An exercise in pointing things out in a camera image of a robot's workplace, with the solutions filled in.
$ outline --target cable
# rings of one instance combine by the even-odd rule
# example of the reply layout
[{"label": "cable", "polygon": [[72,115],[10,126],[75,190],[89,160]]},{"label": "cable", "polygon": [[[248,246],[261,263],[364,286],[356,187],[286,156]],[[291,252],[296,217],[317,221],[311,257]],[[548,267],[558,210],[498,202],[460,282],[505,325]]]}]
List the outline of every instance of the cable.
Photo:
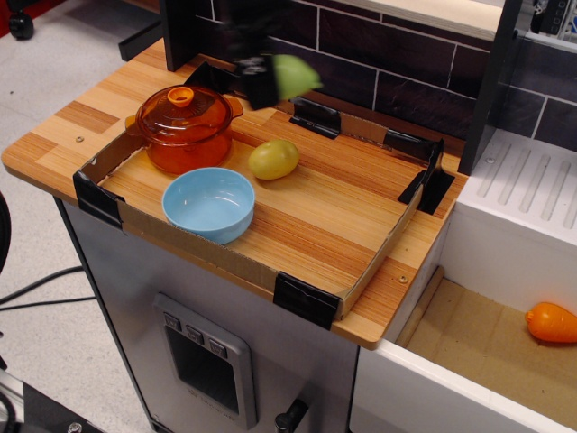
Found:
[{"label": "cable", "polygon": [[1,298],[0,299],[0,305],[3,305],[6,302],[9,302],[13,299],[19,298],[22,295],[28,293],[29,291],[32,291],[32,290],[40,287],[42,284],[46,284],[47,282],[55,280],[55,279],[57,279],[63,275],[67,275],[67,274],[73,273],[73,272],[80,272],[80,271],[84,271],[84,268],[82,268],[82,266],[75,266],[73,268],[68,268],[68,269],[64,269],[62,271],[54,272],[54,273],[36,281],[36,282],[33,282],[32,284],[24,287],[23,289],[15,291],[14,293],[12,293],[10,295]]},{"label": "cable", "polygon": [[[0,299],[0,305],[4,305],[6,302],[14,300],[16,298],[20,298],[22,295],[39,288],[41,285],[46,284],[49,281],[55,280],[63,275],[68,275],[69,273],[73,272],[81,272],[84,271],[82,266],[74,266],[72,268],[63,269],[62,271],[54,272],[40,280],[33,282],[32,284],[24,287],[23,289],[17,290],[14,293],[11,293],[8,296],[5,296]],[[85,300],[93,300],[96,299],[94,296],[86,297],[86,298],[74,298],[74,299],[62,299],[62,300],[47,300],[43,302],[33,302],[31,304],[22,304],[22,305],[14,305],[12,307],[3,307],[0,311],[8,311],[10,309],[27,309],[29,307],[39,307],[43,305],[53,305],[53,304],[67,304],[70,302],[82,302]]]},{"label": "cable", "polygon": [[10,211],[2,193],[0,192],[0,272],[4,268],[8,249],[10,248],[10,238],[12,237],[12,224],[10,222]]},{"label": "cable", "polygon": [[6,414],[7,414],[6,424],[4,425],[4,430],[2,430],[2,432],[15,433],[16,410],[14,409],[14,405],[12,404],[10,399],[8,399],[8,397],[6,397],[5,394],[3,394],[2,392],[0,392],[0,402],[2,402],[2,404],[6,408]]},{"label": "cable", "polygon": [[85,300],[94,300],[96,297],[88,296],[86,298],[73,298],[73,299],[60,299],[60,300],[45,300],[43,302],[33,302],[31,304],[14,305],[12,307],[2,307],[0,311],[9,311],[11,309],[27,309],[29,307],[41,307],[43,305],[54,305],[54,304],[69,304],[71,302],[83,302]]}]

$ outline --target screw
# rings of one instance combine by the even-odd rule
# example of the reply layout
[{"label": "screw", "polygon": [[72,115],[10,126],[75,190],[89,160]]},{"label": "screw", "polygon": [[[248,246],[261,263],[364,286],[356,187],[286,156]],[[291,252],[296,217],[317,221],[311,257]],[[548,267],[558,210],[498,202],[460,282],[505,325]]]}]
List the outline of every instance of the screw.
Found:
[{"label": "screw", "polygon": [[82,433],[82,425],[77,422],[73,422],[69,425],[69,433]]}]

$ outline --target blue bowl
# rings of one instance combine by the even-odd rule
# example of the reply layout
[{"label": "blue bowl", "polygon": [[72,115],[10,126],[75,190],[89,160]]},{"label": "blue bowl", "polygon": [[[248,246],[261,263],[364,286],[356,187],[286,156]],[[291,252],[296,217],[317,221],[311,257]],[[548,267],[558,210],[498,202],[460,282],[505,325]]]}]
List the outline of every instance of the blue bowl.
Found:
[{"label": "blue bowl", "polygon": [[228,244],[251,224],[254,188],[236,171],[192,170],[170,183],[162,196],[162,210],[174,226]]}]

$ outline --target pot lid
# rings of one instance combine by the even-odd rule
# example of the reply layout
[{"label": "pot lid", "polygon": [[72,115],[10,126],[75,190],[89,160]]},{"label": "pot lid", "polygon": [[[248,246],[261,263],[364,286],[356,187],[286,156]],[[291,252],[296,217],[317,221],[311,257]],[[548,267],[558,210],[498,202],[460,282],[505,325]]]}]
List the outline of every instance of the pot lid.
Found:
[{"label": "pot lid", "polygon": [[228,102],[218,93],[195,86],[165,88],[138,110],[136,123],[154,142],[186,144],[221,133],[233,119]]}]

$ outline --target floor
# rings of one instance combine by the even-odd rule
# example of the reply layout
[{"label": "floor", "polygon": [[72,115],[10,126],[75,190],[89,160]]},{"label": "floor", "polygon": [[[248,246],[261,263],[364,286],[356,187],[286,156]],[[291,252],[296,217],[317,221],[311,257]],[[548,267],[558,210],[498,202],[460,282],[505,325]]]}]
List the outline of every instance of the floor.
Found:
[{"label": "floor", "polygon": [[[118,43],[158,16],[120,0],[67,0],[34,20],[29,41],[0,38],[0,152],[123,65]],[[0,298],[79,265],[52,197],[0,167],[13,235]],[[8,305],[91,296],[84,273]],[[151,431],[94,300],[0,311],[8,372],[106,432]]]}]

